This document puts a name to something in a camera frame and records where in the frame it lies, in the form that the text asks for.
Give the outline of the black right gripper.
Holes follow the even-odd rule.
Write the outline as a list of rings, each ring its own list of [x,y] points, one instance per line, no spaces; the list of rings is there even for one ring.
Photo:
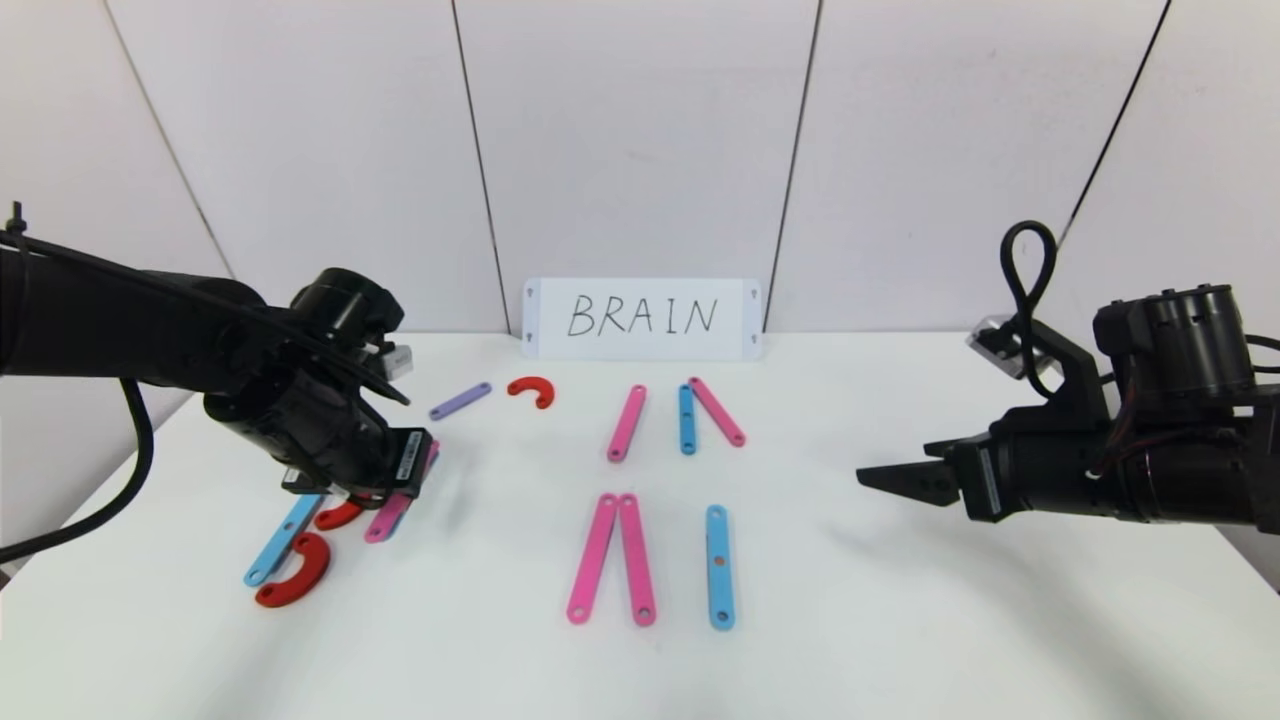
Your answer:
[[[1088,477],[1101,460],[1106,425],[1051,407],[1015,407],[984,433],[925,443],[924,455],[938,460],[855,474],[860,486],[937,507],[963,495],[974,521],[1029,511],[1117,518],[1123,487],[1114,478]],[[954,460],[954,471],[942,460]]]

